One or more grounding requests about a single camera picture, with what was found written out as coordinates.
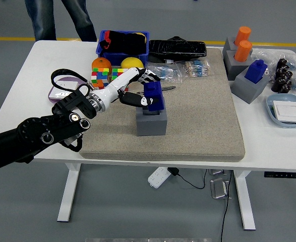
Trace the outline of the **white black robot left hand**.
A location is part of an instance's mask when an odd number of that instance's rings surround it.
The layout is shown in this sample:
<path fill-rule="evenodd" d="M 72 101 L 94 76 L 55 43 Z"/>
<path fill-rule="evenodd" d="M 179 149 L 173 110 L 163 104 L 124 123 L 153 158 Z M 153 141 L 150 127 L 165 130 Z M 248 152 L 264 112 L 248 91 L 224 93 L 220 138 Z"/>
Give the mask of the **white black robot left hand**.
<path fill-rule="evenodd" d="M 105 112 L 115 100 L 134 107 L 148 107 L 150 111 L 163 110 L 162 91 L 158 88 L 157 94 L 153 97 L 143 96 L 137 93 L 126 92 L 125 88 L 132 82 L 150 84 L 159 87 L 160 78 L 146 68 L 130 68 L 115 80 L 110 82 L 104 89 L 94 90 L 87 96 L 97 112 Z"/>

